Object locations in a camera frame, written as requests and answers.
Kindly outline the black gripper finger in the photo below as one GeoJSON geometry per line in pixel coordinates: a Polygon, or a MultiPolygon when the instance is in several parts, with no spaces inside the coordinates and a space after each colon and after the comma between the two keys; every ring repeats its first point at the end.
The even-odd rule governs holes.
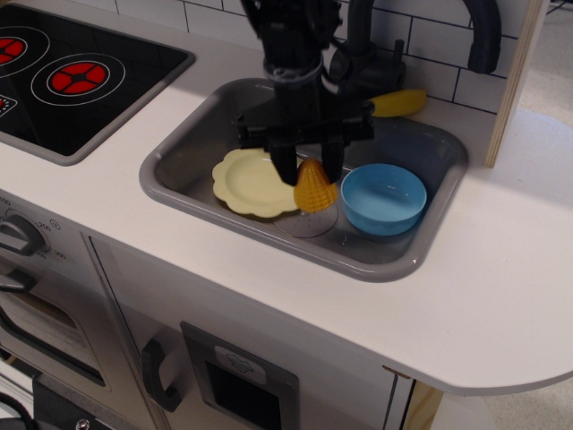
{"type": "Polygon", "coordinates": [[[268,145],[271,161],[280,179],[287,185],[297,184],[298,161],[295,145],[291,142],[271,141],[268,145]]]}
{"type": "Polygon", "coordinates": [[[321,143],[321,162],[331,184],[340,179],[345,147],[346,141],[342,136],[330,136],[321,143]]]}

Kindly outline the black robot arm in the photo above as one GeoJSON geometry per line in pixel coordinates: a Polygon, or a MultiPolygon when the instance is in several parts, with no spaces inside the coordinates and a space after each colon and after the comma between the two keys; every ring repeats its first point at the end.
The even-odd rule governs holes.
{"type": "Polygon", "coordinates": [[[263,71],[272,97],[237,113],[242,148],[263,148],[281,180],[297,183],[296,148],[321,146],[328,180],[341,177],[345,148],[373,137],[373,106],[337,95],[323,83],[323,52],[340,25],[337,1],[245,1],[243,8],[261,40],[263,71]]]}

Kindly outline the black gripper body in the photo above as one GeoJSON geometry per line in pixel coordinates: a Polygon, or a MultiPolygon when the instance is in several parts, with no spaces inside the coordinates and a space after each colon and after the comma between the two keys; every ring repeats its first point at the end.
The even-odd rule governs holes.
{"type": "Polygon", "coordinates": [[[340,97],[323,82],[322,66],[264,68],[270,99],[238,112],[233,125],[242,148],[299,144],[334,144],[370,140],[374,136],[372,103],[340,97]]]}

